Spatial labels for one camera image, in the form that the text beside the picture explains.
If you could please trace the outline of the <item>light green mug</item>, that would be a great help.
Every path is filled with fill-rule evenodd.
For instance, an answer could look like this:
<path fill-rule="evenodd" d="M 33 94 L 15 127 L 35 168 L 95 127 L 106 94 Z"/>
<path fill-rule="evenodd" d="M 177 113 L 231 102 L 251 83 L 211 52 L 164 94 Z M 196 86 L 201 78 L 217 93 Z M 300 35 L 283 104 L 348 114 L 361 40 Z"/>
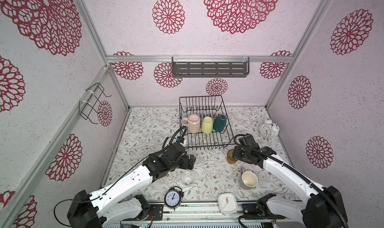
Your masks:
<path fill-rule="evenodd" d="M 210 134 L 213 131 L 214 121 L 211 117 L 205 117 L 202 121 L 201 130 L 204 134 Z"/>

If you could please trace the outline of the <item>dark green mug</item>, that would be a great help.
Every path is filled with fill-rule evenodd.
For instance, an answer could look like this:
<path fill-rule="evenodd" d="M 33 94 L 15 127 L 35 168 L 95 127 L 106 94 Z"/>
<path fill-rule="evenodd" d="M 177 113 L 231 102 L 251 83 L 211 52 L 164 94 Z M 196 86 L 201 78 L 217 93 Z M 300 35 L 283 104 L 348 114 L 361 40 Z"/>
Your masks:
<path fill-rule="evenodd" d="M 213 129 L 216 132 L 222 132 L 226 128 L 226 124 L 227 124 L 227 116 L 218 115 L 214 121 Z"/>

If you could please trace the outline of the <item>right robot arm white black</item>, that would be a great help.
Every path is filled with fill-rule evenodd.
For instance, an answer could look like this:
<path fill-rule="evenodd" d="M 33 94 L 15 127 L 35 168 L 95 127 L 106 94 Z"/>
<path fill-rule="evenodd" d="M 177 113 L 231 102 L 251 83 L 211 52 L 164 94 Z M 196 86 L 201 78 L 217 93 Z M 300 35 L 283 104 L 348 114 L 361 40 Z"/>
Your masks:
<path fill-rule="evenodd" d="M 348 217 L 341 193 L 316 183 L 291 167 L 269 147 L 260 147 L 250 134 L 234 136 L 236 160 L 257 165 L 287 185 L 299 201 L 267 194 L 256 202 L 257 212 L 238 219 L 291 219 L 307 228 L 347 228 Z"/>

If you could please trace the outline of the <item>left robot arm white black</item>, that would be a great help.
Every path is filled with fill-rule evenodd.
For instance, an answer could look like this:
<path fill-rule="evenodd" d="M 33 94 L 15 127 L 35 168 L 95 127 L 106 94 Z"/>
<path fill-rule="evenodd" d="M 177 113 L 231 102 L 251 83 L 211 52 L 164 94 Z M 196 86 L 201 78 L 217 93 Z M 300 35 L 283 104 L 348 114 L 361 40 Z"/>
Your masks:
<path fill-rule="evenodd" d="M 123 199 L 133 192 L 165 177 L 176 169 L 192 170 L 196 162 L 181 143 L 173 143 L 159 154 L 150 155 L 142 165 L 115 183 L 97 191 L 77 193 L 67 213 L 72 228 L 106 228 L 125 219 L 143 220 L 150 204 L 142 195 Z"/>

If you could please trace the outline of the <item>pink iridescent mug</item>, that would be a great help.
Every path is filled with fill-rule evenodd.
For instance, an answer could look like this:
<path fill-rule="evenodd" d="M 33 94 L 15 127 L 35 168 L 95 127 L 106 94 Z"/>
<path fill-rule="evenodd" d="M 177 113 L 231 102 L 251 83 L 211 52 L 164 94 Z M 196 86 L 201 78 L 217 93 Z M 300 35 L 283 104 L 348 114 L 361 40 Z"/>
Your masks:
<path fill-rule="evenodd" d="M 186 126 L 188 133 L 196 134 L 200 131 L 201 119 L 197 114 L 182 118 L 182 125 Z"/>

